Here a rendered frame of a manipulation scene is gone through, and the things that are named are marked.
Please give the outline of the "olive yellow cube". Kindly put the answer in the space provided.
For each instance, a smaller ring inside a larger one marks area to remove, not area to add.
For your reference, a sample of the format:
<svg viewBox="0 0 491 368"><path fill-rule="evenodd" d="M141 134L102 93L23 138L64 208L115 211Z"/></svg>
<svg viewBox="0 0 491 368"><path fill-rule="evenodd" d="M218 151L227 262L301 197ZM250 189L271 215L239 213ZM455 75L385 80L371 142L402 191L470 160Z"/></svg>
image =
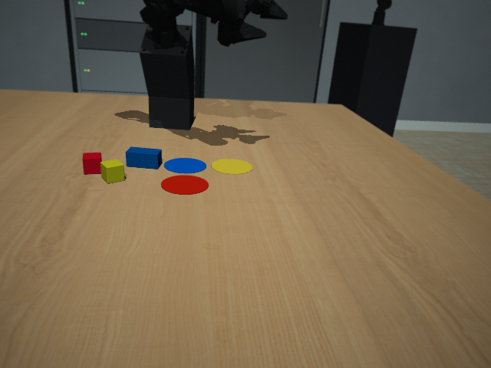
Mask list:
<svg viewBox="0 0 491 368"><path fill-rule="evenodd" d="M117 159L101 162L101 178L108 184L124 181L124 164Z"/></svg>

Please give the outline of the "blue block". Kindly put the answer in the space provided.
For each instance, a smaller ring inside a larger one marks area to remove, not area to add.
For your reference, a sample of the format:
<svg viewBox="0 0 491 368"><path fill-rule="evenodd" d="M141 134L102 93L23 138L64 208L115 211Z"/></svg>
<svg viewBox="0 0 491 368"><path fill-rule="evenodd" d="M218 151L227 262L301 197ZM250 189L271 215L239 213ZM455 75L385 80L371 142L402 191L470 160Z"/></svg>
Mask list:
<svg viewBox="0 0 491 368"><path fill-rule="evenodd" d="M159 169L162 164L162 150L131 146L126 151L126 164L129 167Z"/></svg>

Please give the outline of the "red circle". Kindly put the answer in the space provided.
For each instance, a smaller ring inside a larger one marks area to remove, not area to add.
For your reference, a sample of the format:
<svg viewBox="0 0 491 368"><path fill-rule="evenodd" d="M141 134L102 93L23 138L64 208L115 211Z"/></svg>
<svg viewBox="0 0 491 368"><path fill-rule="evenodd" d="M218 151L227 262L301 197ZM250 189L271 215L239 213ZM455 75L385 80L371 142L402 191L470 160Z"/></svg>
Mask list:
<svg viewBox="0 0 491 368"><path fill-rule="evenodd" d="M161 187L167 192L178 195L192 195L204 192L209 183L198 176L171 176L161 182Z"/></svg>

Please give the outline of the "red cube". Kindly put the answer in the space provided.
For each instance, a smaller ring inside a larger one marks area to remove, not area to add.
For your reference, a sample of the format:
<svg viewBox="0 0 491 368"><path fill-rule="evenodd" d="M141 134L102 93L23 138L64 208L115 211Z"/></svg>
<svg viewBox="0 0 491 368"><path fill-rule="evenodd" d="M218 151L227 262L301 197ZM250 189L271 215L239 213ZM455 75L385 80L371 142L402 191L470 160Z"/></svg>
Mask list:
<svg viewBox="0 0 491 368"><path fill-rule="evenodd" d="M101 153L83 153L84 175L101 174Z"/></svg>

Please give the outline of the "yellow circle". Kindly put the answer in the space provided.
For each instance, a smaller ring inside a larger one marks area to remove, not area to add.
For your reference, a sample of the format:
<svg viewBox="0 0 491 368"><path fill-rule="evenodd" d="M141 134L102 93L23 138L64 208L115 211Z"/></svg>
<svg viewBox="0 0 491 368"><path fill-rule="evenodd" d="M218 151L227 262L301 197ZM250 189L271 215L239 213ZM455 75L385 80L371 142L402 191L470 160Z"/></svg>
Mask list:
<svg viewBox="0 0 491 368"><path fill-rule="evenodd" d="M219 159L211 164L211 167L220 173L225 174L244 174L252 171L252 165L239 159Z"/></svg>

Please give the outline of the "blue circle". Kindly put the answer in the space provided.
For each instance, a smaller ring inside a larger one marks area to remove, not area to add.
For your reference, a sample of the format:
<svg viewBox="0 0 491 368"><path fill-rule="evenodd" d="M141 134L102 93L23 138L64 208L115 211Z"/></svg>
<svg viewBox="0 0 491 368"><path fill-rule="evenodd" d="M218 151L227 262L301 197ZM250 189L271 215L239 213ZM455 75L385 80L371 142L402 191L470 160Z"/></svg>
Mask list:
<svg viewBox="0 0 491 368"><path fill-rule="evenodd" d="M198 173L206 168L206 164L198 159L176 158L166 161L164 168L174 173Z"/></svg>

